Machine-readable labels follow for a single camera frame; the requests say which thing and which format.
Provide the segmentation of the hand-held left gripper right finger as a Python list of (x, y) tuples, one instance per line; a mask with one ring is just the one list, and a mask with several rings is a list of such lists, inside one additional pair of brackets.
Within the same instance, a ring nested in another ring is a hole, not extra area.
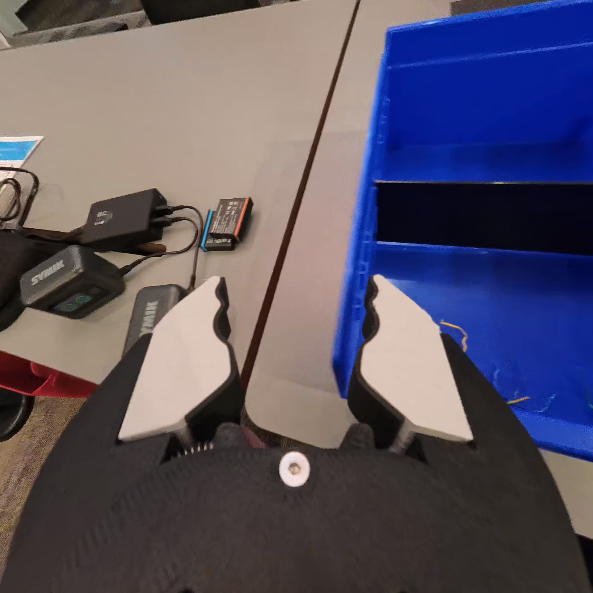
[(362, 335), (347, 404), (376, 448), (404, 452), (417, 436), (473, 440), (439, 327), (379, 274), (368, 280)]

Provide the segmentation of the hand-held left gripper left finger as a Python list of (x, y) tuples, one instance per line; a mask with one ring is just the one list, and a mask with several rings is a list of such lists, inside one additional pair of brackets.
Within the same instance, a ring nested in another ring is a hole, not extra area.
[(172, 434), (205, 446), (218, 427), (238, 422), (244, 389), (229, 342), (226, 280), (212, 276), (155, 326), (118, 440)]

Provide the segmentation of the blue plastic bin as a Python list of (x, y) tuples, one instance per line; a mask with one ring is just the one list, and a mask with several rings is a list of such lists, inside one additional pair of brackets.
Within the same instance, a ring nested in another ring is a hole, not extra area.
[[(378, 181), (592, 183), (592, 1), (387, 30), (333, 344), (345, 397), (378, 274), (461, 326), (489, 381), (501, 369), (527, 393), (592, 387), (592, 256), (379, 241)], [(512, 408), (540, 448), (592, 461), (592, 414)]]

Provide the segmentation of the black battery with blue edge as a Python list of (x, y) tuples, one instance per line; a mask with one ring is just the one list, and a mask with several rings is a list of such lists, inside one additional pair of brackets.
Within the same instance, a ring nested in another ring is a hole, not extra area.
[(230, 238), (215, 238), (210, 233), (212, 217), (215, 210), (209, 209), (206, 222), (204, 224), (204, 233), (200, 241), (200, 249), (204, 253), (213, 253), (216, 251), (233, 251), (235, 249), (235, 243)]

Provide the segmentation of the black multiport charger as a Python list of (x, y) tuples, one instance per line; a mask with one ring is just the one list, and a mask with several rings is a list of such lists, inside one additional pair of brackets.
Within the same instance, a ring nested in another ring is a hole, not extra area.
[(162, 239), (164, 228), (153, 222), (164, 214), (166, 198), (148, 189), (90, 206), (79, 243), (95, 251), (124, 252)]

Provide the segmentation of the black battery with orange edge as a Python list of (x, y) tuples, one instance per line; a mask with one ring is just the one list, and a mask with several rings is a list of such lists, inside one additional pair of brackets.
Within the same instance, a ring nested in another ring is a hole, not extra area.
[(211, 218), (209, 234), (216, 239), (241, 242), (252, 210), (251, 197), (220, 199)]

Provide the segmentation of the black bin divider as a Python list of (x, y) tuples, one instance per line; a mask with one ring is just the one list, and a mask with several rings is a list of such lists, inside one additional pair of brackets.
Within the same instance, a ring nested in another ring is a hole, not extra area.
[(591, 183), (375, 182), (379, 241), (592, 256)]

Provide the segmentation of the black zip pouch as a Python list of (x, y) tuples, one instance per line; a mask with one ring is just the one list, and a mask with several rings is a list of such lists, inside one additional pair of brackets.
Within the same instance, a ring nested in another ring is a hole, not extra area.
[(52, 249), (48, 242), (1, 232), (1, 331), (9, 328), (25, 309), (21, 277), (48, 259)]

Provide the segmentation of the blue and white leaflet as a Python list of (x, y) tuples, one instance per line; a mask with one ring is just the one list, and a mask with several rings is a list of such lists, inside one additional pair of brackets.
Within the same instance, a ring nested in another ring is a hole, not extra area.
[(1, 136), (1, 167), (23, 167), (43, 140), (44, 136)]

